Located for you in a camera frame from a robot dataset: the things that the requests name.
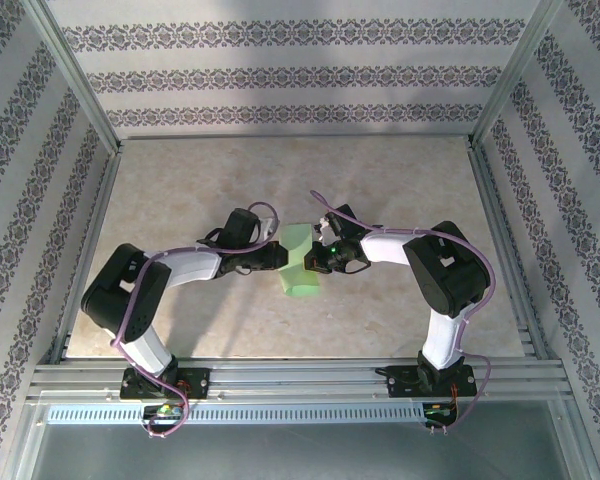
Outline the light green paper sheet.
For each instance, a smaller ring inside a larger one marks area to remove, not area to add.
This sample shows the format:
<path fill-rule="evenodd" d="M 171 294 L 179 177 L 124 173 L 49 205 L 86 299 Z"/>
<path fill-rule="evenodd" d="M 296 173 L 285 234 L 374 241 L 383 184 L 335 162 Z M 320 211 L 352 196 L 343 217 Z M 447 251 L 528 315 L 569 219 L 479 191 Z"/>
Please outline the light green paper sheet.
<path fill-rule="evenodd" d="M 288 252 L 288 262 L 278 269 L 278 273 L 283 291 L 289 297 L 308 297 L 320 292 L 318 275 L 304 267 L 312 242 L 313 227 L 310 224 L 286 225 L 280 230 L 279 243 Z"/>

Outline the grey sheet metal panel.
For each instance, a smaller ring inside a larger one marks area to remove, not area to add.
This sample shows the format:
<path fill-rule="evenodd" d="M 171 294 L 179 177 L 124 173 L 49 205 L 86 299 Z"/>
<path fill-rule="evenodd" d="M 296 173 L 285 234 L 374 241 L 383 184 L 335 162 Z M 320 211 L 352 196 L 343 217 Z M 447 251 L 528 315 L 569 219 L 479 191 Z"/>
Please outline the grey sheet metal panel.
<path fill-rule="evenodd" d="M 600 480 L 562 401 L 485 402 L 449 433 L 416 423 L 189 425 L 24 418 L 0 480 Z"/>

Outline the thin aluminium edge rail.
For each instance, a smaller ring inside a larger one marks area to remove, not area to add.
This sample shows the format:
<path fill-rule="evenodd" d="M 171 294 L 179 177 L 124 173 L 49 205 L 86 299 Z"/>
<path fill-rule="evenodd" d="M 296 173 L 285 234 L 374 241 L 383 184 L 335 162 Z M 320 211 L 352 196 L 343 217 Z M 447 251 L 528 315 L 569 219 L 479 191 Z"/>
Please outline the thin aluminium edge rail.
<path fill-rule="evenodd" d="M 278 133 L 278 134 L 202 134 L 202 135 L 136 135 L 130 136 L 121 142 L 130 141 L 167 141 L 167 140 L 202 140 L 202 139 L 281 139 L 281 138 L 357 138 L 357 137 L 371 137 L 371 138 L 397 138 L 397 137 L 409 137 L 409 138 L 461 138 L 468 139 L 471 137 L 469 134 L 452 134 L 452 133 Z"/>

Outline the wide aluminium mounting rail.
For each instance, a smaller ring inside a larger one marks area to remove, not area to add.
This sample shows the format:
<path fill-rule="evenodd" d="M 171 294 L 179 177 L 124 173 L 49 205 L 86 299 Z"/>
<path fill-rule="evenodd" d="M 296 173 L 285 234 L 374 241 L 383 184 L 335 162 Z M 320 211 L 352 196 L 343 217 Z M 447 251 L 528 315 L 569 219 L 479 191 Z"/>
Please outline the wide aluminium mounting rail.
<path fill-rule="evenodd" d="M 413 359 L 185 359 L 184 367 L 208 368 L 208 401 L 235 404 L 387 401 L 387 380 L 375 370 L 409 365 Z M 127 363 L 119 358 L 70 359 L 35 368 L 25 399 L 30 402 L 117 402 Z M 571 399 L 573 390 L 559 360 L 497 358 L 491 373 L 473 364 L 475 382 L 488 382 L 483 401 Z"/>

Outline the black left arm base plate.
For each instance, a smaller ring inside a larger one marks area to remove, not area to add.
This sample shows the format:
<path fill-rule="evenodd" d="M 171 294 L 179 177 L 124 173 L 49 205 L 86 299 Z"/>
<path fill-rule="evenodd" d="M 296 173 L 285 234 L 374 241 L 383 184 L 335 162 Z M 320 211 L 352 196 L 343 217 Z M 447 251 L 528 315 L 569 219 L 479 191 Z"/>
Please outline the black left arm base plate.
<path fill-rule="evenodd" d="M 188 399 L 202 400 L 207 398 L 210 370 L 177 367 L 166 372 L 161 380 L 184 392 Z M 122 400 L 158 400 L 178 399 L 179 396 L 171 390 L 149 381 L 134 368 L 127 368 L 122 377 L 120 398 Z"/>

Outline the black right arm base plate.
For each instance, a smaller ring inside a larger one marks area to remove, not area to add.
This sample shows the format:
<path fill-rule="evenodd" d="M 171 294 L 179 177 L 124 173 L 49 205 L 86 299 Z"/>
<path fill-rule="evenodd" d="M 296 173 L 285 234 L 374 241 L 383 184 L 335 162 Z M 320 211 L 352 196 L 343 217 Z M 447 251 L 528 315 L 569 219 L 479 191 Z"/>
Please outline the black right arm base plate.
<path fill-rule="evenodd" d="M 435 385 L 425 380 L 415 365 L 388 366 L 384 371 L 390 398 L 450 397 L 453 386 L 457 388 L 459 397 L 472 397 L 478 390 L 473 369 L 469 365 L 461 366 L 449 378 Z"/>

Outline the aluminium table edge rail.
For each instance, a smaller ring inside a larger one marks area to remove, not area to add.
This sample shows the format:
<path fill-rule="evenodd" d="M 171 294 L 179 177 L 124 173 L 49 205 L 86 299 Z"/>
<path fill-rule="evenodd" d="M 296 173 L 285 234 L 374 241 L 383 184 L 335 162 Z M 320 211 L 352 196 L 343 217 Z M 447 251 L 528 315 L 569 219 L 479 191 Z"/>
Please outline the aluminium table edge rail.
<path fill-rule="evenodd" d="M 545 345 L 532 298 L 525 285 L 523 268 L 517 262 L 515 242 L 507 229 L 507 217 L 500 205 L 497 185 L 491 179 L 480 147 L 474 144 L 471 136 L 466 137 L 465 143 L 525 355 L 536 360 L 550 360 L 553 355 Z"/>
<path fill-rule="evenodd" d="M 73 272 L 70 290 L 67 293 L 65 305 L 61 310 L 58 329 L 54 334 L 51 347 L 45 357 L 45 364 L 58 364 L 64 359 L 66 348 L 80 310 L 81 298 L 88 280 L 123 152 L 124 144 L 121 143 L 103 170 L 98 196 L 93 203 L 88 229 L 85 232 L 80 256 Z"/>

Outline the aluminium frame post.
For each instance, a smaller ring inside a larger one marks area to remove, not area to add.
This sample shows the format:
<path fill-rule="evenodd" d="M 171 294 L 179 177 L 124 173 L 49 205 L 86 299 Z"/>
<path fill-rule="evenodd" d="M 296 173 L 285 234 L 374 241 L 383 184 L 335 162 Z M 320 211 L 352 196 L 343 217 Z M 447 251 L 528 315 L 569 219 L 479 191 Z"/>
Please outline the aluminium frame post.
<path fill-rule="evenodd" d="M 20 0 L 20 2 L 107 151 L 117 154 L 120 140 L 46 0 Z"/>
<path fill-rule="evenodd" d="M 473 149 L 476 149 L 489 133 L 492 124 L 522 77 L 534 51 L 563 3 L 564 0 L 539 0 L 475 127 L 468 136 L 469 146 Z"/>

